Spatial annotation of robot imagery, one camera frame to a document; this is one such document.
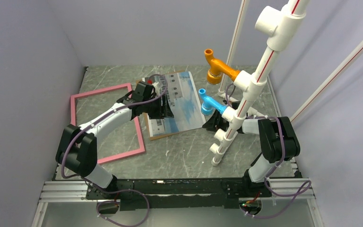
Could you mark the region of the pink picture frame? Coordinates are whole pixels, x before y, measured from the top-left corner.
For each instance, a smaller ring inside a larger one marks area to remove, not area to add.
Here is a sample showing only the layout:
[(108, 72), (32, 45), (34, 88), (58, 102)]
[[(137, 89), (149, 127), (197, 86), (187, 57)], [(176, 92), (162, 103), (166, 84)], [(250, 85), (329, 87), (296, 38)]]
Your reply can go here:
[[(99, 95), (99, 94), (119, 90), (122, 88), (126, 88), (129, 92), (132, 90), (131, 84), (125, 83), (125, 84), (120, 84), (120, 85), (116, 85), (116, 86), (112, 86), (112, 87), (106, 87), (106, 88), (101, 88), (98, 90), (88, 91), (88, 92), (84, 92), (84, 93), (80, 93), (80, 94), (76, 94), (76, 95), (71, 95), (70, 96), (71, 124), (73, 124), (73, 125), (77, 124), (77, 121), (76, 121), (76, 100), (77, 99), (94, 96), (94, 95)], [(112, 113), (110, 116), (106, 117), (99, 123), (96, 122), (98, 119), (99, 119), (99, 117), (96, 117), (93, 120), (83, 123), (82, 128), (84, 128), (85, 126), (88, 126), (88, 125), (92, 125), (93, 128), (89, 129), (88, 132), (92, 132), (92, 133), (96, 132), (97, 133), (96, 134), (97, 144), (101, 144), (103, 142), (103, 140), (112, 131), (114, 131), (116, 128), (123, 125), (124, 123), (129, 122), (130, 115), (129, 115), (129, 112), (127, 112), (126, 110), (120, 110), (117, 113)], [(132, 157), (132, 156), (136, 156), (136, 155), (142, 155), (146, 152), (138, 117), (134, 118), (134, 125), (135, 125), (135, 131), (136, 131), (136, 135), (137, 135), (137, 139), (138, 139), (139, 148), (137, 148), (135, 150), (126, 151), (126, 152), (123, 152), (120, 154), (103, 157), (101, 159), (98, 159), (98, 161), (97, 161), (98, 164), (106, 164), (106, 163), (110, 163), (112, 161)]]

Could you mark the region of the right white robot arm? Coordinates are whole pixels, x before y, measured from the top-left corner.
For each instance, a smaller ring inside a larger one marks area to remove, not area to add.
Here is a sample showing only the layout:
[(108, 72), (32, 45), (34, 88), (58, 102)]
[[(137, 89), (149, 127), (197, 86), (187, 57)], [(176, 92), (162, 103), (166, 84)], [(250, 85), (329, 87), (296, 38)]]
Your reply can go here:
[(202, 104), (201, 112), (211, 116), (203, 128), (215, 128), (214, 137), (226, 143), (224, 147), (217, 144), (210, 147), (210, 151), (215, 154), (212, 161), (215, 166), (219, 164), (222, 155), (238, 133), (259, 136), (260, 154), (244, 173), (245, 181), (241, 184), (242, 192), (247, 196), (253, 196), (259, 191), (260, 183), (264, 183), (283, 162), (300, 154), (300, 144), (288, 117), (246, 116), (241, 120), (240, 128), (233, 133), (228, 133), (222, 129), (222, 126), (225, 124), (228, 130), (235, 123), (232, 111), (232, 107), (219, 103)]

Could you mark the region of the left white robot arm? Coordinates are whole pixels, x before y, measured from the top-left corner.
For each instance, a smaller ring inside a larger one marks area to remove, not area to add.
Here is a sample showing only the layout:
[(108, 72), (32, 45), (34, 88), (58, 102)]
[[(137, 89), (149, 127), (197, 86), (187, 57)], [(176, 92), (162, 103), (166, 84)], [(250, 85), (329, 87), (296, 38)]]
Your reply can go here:
[(167, 91), (166, 80), (152, 83), (140, 81), (134, 90), (119, 98), (98, 117), (80, 126), (67, 125), (55, 157), (61, 166), (61, 176), (71, 178), (65, 174), (65, 169), (69, 169), (73, 176), (92, 183), (104, 198), (112, 198), (118, 189), (117, 177), (98, 163), (98, 144), (116, 128), (141, 114), (147, 114), (152, 119), (173, 118)]

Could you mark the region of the blue pipe fitting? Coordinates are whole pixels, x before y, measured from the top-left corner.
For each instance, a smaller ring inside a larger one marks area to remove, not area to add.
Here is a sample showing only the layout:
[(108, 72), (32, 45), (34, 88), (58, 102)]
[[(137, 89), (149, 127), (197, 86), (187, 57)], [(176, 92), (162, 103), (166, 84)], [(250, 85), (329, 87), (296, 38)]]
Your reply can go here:
[(220, 114), (223, 114), (227, 109), (227, 105), (223, 105), (217, 102), (214, 98), (206, 94), (206, 90), (201, 88), (198, 90), (199, 97), (202, 100), (201, 113), (205, 116), (211, 115), (217, 110)]

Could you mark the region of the orange pipe fitting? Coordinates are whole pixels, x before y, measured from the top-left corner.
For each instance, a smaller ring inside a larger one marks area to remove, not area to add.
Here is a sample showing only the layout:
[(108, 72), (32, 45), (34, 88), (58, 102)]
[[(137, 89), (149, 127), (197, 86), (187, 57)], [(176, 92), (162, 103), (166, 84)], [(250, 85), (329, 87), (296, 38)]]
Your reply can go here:
[(219, 84), (222, 81), (223, 75), (228, 76), (232, 81), (235, 81), (240, 70), (236, 70), (225, 64), (222, 60), (214, 57), (212, 49), (204, 51), (205, 59), (209, 64), (207, 72), (207, 82), (212, 85)]

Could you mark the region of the black flat bar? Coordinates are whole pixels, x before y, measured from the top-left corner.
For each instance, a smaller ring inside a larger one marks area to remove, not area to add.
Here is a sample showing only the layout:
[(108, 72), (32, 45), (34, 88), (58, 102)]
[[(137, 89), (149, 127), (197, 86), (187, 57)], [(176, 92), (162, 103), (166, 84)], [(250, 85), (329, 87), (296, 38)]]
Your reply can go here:
[(258, 159), (261, 157), (261, 153), (254, 159), (254, 161), (251, 163), (251, 167), (253, 167), (255, 164), (256, 164), (256, 162), (258, 161)]

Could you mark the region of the white pvc pipe stand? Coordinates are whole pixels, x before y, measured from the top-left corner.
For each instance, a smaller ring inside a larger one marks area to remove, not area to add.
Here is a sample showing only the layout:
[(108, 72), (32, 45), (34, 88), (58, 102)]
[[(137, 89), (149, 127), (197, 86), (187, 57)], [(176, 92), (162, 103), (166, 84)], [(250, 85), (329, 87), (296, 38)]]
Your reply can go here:
[(306, 16), (307, 0), (290, 0), (281, 10), (266, 6), (260, 13), (255, 29), (266, 34), (267, 47), (258, 63), (254, 73), (249, 74), (243, 70), (238, 74), (233, 84), (243, 92), (243, 98), (237, 109), (233, 109), (235, 123), (227, 130), (235, 132), (240, 128), (248, 110), (256, 101), (267, 83), (268, 75), (274, 66), (279, 54), (286, 49)]

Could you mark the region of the white diagonal pipe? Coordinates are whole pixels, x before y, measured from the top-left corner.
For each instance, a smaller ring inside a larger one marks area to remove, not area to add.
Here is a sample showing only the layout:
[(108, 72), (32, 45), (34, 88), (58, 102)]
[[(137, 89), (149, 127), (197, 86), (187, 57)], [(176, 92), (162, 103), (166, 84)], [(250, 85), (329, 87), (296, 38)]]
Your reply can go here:
[(308, 99), (290, 117), (294, 122), (301, 114), (334, 82), (338, 76), (345, 72), (363, 54), (363, 40), (343, 59), (343, 61), (330, 73), (321, 85), (308, 97)]

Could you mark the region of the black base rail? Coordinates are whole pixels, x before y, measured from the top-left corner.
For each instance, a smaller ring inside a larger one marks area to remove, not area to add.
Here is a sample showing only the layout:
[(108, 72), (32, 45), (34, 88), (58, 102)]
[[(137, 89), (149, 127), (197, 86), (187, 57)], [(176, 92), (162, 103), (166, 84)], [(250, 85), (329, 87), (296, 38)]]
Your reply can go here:
[(247, 177), (119, 179), (117, 190), (107, 192), (88, 186), (87, 200), (118, 201), (121, 211), (137, 209), (223, 207), (237, 209), (244, 200), (271, 197), (265, 183)]

